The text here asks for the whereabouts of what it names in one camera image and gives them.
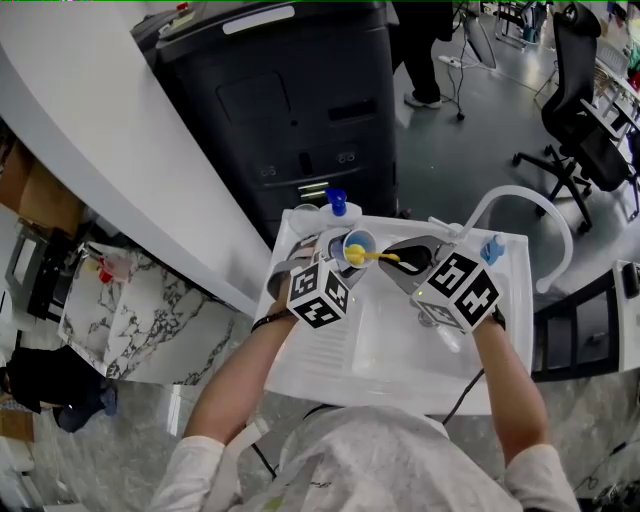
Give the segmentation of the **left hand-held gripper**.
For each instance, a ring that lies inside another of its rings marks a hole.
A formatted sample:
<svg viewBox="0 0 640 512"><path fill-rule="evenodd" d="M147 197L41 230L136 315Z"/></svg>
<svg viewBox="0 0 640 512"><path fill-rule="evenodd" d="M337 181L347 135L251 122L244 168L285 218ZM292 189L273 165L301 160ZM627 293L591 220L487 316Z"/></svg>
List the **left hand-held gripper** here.
<svg viewBox="0 0 640 512"><path fill-rule="evenodd" d="M347 233L314 234L294 244L288 258L274 266L268 292L276 299L280 286L289 281L286 308L300 321L319 329L343 319L347 314L349 290L364 276L365 268L339 270L346 262Z"/></svg>

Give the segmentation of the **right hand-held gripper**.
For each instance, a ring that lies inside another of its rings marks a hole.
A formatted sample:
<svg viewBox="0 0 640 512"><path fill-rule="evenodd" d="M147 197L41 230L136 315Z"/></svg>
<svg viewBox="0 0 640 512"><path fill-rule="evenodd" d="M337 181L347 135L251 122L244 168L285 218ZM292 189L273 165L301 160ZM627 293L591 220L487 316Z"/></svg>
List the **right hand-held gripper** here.
<svg viewBox="0 0 640 512"><path fill-rule="evenodd" d="M446 245L426 235L394 244L392 253L401 260L434 260ZM501 298L501 287L490 267L464 245L456 246L427 278L425 266L390 259L379 259L378 266L430 320L462 333L471 333Z"/></svg>

